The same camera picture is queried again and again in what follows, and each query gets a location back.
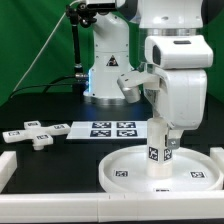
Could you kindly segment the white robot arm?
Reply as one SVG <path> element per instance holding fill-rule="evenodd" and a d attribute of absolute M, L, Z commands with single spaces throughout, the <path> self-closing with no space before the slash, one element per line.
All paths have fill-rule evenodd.
<path fill-rule="evenodd" d="M 213 50 L 200 30 L 224 10 L 224 0 L 86 0 L 94 64 L 85 97 L 153 108 L 148 144 L 177 148 L 200 125 Z"/>

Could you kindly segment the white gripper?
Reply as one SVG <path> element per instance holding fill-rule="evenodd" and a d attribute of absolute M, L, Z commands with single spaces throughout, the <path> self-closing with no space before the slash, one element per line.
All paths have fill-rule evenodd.
<path fill-rule="evenodd" d="M 199 127 L 204 113 L 207 76 L 203 69 L 164 70 L 155 67 L 158 88 L 144 86 L 144 95 L 171 129 L 166 135 L 168 149 L 178 149 L 182 130 Z"/>

